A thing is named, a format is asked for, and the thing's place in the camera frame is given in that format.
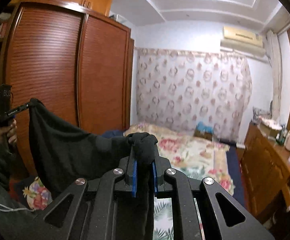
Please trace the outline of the person's left hand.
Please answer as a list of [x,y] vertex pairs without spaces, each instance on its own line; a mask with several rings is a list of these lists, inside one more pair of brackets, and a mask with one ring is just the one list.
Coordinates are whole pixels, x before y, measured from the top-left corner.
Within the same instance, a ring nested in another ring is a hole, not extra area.
[[0,128],[0,144],[6,141],[11,145],[15,145],[18,140],[17,129],[18,128],[17,128],[15,119],[10,121],[8,126],[1,127]]

